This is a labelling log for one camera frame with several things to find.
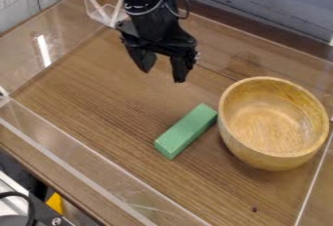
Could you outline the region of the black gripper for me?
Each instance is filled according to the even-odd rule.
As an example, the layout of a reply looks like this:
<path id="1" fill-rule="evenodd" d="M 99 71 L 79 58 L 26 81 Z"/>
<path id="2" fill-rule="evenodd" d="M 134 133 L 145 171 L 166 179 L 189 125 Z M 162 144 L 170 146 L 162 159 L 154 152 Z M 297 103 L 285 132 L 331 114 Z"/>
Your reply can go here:
<path id="1" fill-rule="evenodd" d="M 117 30 L 138 68 L 149 73 L 157 63 L 157 54 L 169 56 L 173 80 L 184 83 L 197 63 L 197 39 L 180 25 L 189 17 L 188 13 L 181 15 L 176 0 L 157 0 L 143 11 L 125 3 L 125 10 L 130 19 L 117 23 Z"/>

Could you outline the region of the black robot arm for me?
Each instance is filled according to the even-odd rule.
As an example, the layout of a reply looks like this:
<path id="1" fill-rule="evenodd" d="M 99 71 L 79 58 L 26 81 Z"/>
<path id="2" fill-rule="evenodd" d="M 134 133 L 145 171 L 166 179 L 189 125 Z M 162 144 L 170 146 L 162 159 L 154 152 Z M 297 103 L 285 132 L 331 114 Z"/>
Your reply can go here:
<path id="1" fill-rule="evenodd" d="M 169 57 L 173 80 L 184 83 L 197 63 L 197 39 L 181 27 L 189 17 L 178 12 L 177 0 L 123 0 L 130 20 L 117 23 L 121 40 L 138 68 L 149 73 L 157 54 Z"/>

